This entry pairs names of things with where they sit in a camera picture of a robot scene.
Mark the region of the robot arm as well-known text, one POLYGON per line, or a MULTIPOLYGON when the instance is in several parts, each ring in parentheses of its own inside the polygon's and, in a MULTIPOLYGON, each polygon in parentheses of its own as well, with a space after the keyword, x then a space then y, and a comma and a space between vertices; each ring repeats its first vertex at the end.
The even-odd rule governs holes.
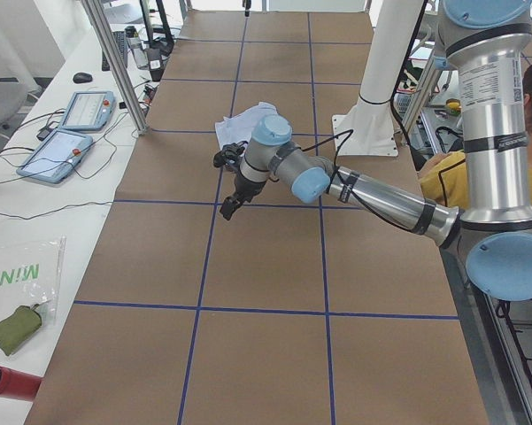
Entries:
POLYGON ((463 142, 421 168, 421 194, 312 157, 280 115, 262 118, 229 164, 230 219, 276 177, 311 203, 329 194, 452 251, 470 282, 499 300, 532 298, 532 65, 520 52, 532 36, 527 1, 444 1, 436 44, 459 74, 463 142))

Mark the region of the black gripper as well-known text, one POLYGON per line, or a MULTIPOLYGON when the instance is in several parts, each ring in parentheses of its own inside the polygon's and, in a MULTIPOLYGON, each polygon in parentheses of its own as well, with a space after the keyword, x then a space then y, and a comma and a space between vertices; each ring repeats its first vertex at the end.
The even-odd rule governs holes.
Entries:
POLYGON ((266 182, 254 182, 238 173, 234 179, 235 192, 231 197, 226 197, 220 214, 225 220, 231 220, 234 213, 243 206, 243 203, 250 203, 258 196, 266 185, 266 182))

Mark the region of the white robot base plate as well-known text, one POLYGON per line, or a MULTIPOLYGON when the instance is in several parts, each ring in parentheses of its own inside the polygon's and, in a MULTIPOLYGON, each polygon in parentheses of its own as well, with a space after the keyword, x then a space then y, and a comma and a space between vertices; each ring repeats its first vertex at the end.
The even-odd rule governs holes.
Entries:
POLYGON ((391 106, 412 38, 426 9, 424 1, 384 1, 374 30, 355 105, 345 115, 335 115, 336 134, 351 130, 341 145, 341 155, 397 155, 391 106))

